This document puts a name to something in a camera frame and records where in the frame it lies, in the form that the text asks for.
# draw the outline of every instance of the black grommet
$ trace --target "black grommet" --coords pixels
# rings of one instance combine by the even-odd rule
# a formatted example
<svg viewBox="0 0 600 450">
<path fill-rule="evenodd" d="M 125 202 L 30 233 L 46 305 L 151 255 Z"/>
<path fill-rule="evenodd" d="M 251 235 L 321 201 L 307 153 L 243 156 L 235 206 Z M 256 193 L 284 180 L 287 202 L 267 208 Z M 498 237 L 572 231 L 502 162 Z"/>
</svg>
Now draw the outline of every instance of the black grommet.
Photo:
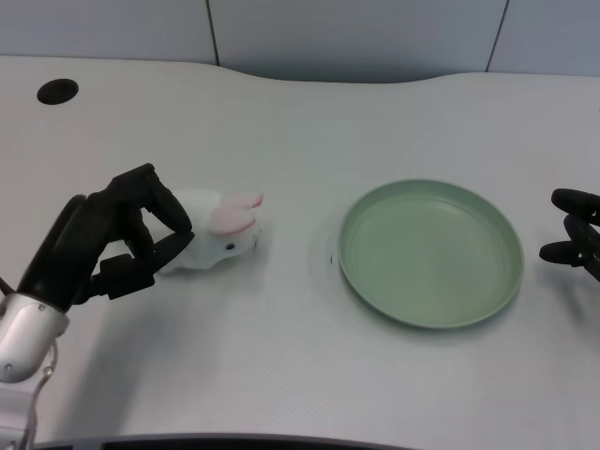
<svg viewBox="0 0 600 450">
<path fill-rule="evenodd" d="M 74 98 L 78 92 L 78 84 L 73 80 L 61 78 L 41 86 L 37 91 L 37 99 L 44 105 L 60 105 Z"/>
</svg>

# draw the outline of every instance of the green plate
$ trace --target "green plate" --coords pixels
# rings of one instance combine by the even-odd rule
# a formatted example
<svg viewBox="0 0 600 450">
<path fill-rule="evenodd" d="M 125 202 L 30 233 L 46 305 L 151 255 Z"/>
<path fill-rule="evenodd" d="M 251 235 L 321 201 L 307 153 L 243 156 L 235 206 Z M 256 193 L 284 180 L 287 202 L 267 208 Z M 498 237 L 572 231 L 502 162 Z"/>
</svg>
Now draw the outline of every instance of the green plate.
<svg viewBox="0 0 600 450">
<path fill-rule="evenodd" d="M 523 250 L 491 203 L 462 187 L 408 180 L 354 204 L 339 236 L 346 278 L 389 317 L 427 328 L 484 320 L 517 293 Z"/>
</svg>

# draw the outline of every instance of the plate rim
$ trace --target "plate rim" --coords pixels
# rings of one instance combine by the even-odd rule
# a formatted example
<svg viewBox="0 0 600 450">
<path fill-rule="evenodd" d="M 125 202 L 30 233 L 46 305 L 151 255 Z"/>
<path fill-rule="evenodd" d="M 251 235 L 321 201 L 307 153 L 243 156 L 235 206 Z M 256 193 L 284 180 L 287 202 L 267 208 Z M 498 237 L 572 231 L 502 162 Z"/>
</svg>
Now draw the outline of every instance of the plate rim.
<svg viewBox="0 0 600 450">
<path fill-rule="evenodd" d="M 437 185 L 446 185 L 446 186 L 450 186 L 452 188 L 459 188 L 462 189 L 464 191 L 469 192 L 470 194 L 474 195 L 475 197 L 483 200 L 484 202 L 486 202 L 487 204 L 489 204 L 493 209 L 496 210 L 496 212 L 498 212 L 498 214 L 500 214 L 500 216 L 504 219 L 504 221 L 508 224 L 510 231 L 512 232 L 513 236 L 516 239 L 517 242 L 517 248 L 518 248 L 518 259 L 520 262 L 520 270 L 518 271 L 518 275 L 517 275 L 517 279 L 516 282 L 514 283 L 514 286 L 512 287 L 511 291 L 509 294 L 507 294 L 505 296 L 505 298 L 501 301 L 501 303 L 495 307 L 494 309 L 492 309 L 489 313 L 487 313 L 486 315 L 483 315 L 477 319 L 474 320 L 468 320 L 468 321 L 464 321 L 464 322 L 457 322 L 457 323 L 451 323 L 451 324 L 445 324 L 445 325 L 431 325 L 431 324 L 426 324 L 426 323 L 420 323 L 420 322 L 412 322 L 412 321 L 408 321 L 405 319 L 400 319 L 396 316 L 393 316 L 385 311 L 383 311 L 382 309 L 378 308 L 377 306 L 375 306 L 371 301 L 368 300 L 368 297 L 365 296 L 362 292 L 360 292 L 356 286 L 355 283 L 353 283 L 351 277 L 348 275 L 349 271 L 346 268 L 345 264 L 344 264 L 344 258 L 342 257 L 342 239 L 344 238 L 344 228 L 346 226 L 346 223 L 348 222 L 349 218 L 350 218 L 350 214 L 351 212 L 354 210 L 354 208 L 360 203 L 362 202 L 366 197 L 368 197 L 369 195 L 371 195 L 372 193 L 383 189 L 383 188 L 387 188 L 393 185 L 400 185 L 400 184 L 404 184 L 404 183 L 413 183 L 413 182 L 424 182 L 424 183 L 432 183 L 432 184 L 437 184 Z M 393 319 L 394 321 L 398 321 L 400 323 L 405 323 L 411 326 L 415 326 L 415 327 L 419 327 L 419 328 L 428 328 L 428 329 L 435 329 L 435 330 L 448 330 L 448 329 L 453 329 L 453 328 L 461 328 L 464 326 L 469 326 L 469 325 L 473 325 L 476 323 L 480 323 L 486 319 L 489 319 L 490 317 L 494 316 L 495 314 L 497 314 L 498 312 L 500 312 L 502 309 L 504 309 L 509 303 L 511 303 L 515 297 L 517 297 L 518 291 L 520 290 L 522 281 L 523 281 L 523 275 L 525 272 L 525 255 L 523 252 L 523 245 L 521 243 L 521 239 L 520 236 L 517 233 L 517 229 L 515 228 L 515 226 L 513 225 L 513 223 L 508 219 L 508 217 L 502 212 L 502 210 L 500 208 L 498 208 L 494 203 L 490 202 L 487 198 L 479 195 L 478 193 L 474 192 L 471 189 L 468 189 L 466 187 L 463 187 L 461 185 L 457 185 L 455 183 L 448 183 L 446 181 L 441 181 L 441 180 L 434 180 L 434 179 L 430 179 L 430 178 L 407 178 L 405 180 L 397 180 L 397 181 L 392 181 L 389 183 L 384 183 L 382 185 L 379 185 L 377 187 L 374 187 L 373 189 L 369 190 L 368 192 L 366 192 L 365 194 L 363 194 L 362 196 L 360 196 L 356 201 L 354 201 L 352 203 L 352 205 L 350 206 L 350 208 L 348 208 L 348 210 L 346 211 L 346 213 L 344 214 L 343 219 L 341 220 L 341 224 L 339 226 L 338 229 L 338 233 L 337 233 L 337 259 L 339 260 L 339 266 L 341 267 L 342 272 L 344 273 L 344 277 L 346 278 L 346 280 L 348 281 L 348 283 L 350 284 L 350 286 L 352 287 L 352 289 L 354 290 L 354 292 L 356 294 L 358 294 L 359 297 L 362 298 L 362 300 L 364 302 L 366 302 L 369 306 L 371 306 L 372 308 L 376 309 L 377 311 L 381 312 L 381 314 L 383 314 L 386 317 L 389 317 L 390 319 Z"/>
</svg>

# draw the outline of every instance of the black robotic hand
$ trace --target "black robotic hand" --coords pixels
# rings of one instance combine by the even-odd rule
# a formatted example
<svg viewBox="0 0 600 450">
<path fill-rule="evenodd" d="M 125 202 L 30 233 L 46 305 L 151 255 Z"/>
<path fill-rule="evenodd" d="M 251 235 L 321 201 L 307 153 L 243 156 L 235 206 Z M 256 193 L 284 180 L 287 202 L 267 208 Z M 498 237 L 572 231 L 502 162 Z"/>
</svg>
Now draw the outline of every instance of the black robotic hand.
<svg viewBox="0 0 600 450">
<path fill-rule="evenodd" d="M 564 228 L 570 241 L 547 244 L 540 257 L 549 263 L 583 266 L 600 281 L 600 197 L 573 189 L 556 189 L 552 203 L 567 213 Z"/>
<path fill-rule="evenodd" d="M 146 208 L 174 231 L 154 243 L 143 224 Z M 151 164 L 115 177 L 100 192 L 78 195 L 65 206 L 25 272 L 17 293 L 67 312 L 95 295 L 111 299 L 154 285 L 154 274 L 193 239 L 191 222 L 179 201 L 160 183 Z M 124 240 L 133 256 L 100 262 L 110 242 Z M 6 283 L 0 285 L 5 294 Z"/>
</svg>

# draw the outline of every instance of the white wall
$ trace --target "white wall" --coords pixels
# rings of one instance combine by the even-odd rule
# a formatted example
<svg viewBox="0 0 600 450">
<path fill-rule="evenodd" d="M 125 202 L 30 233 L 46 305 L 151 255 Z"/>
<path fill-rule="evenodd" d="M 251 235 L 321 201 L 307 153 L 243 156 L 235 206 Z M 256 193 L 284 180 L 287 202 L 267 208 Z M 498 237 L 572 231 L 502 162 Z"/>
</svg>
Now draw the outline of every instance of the white wall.
<svg viewBox="0 0 600 450">
<path fill-rule="evenodd" d="M 506 0 L 209 0 L 220 64 L 286 80 L 484 71 Z M 0 0 L 0 54 L 217 62 L 207 0 Z M 600 76 L 600 0 L 510 0 L 490 71 Z"/>
<path fill-rule="evenodd" d="M 211 0 L 220 64 L 392 83 L 484 71 L 505 0 Z"/>
<path fill-rule="evenodd" d="M 511 0 L 489 69 L 600 75 L 600 0 Z"/>
<path fill-rule="evenodd" d="M 1 0 L 0 54 L 215 64 L 205 0 Z"/>
</svg>

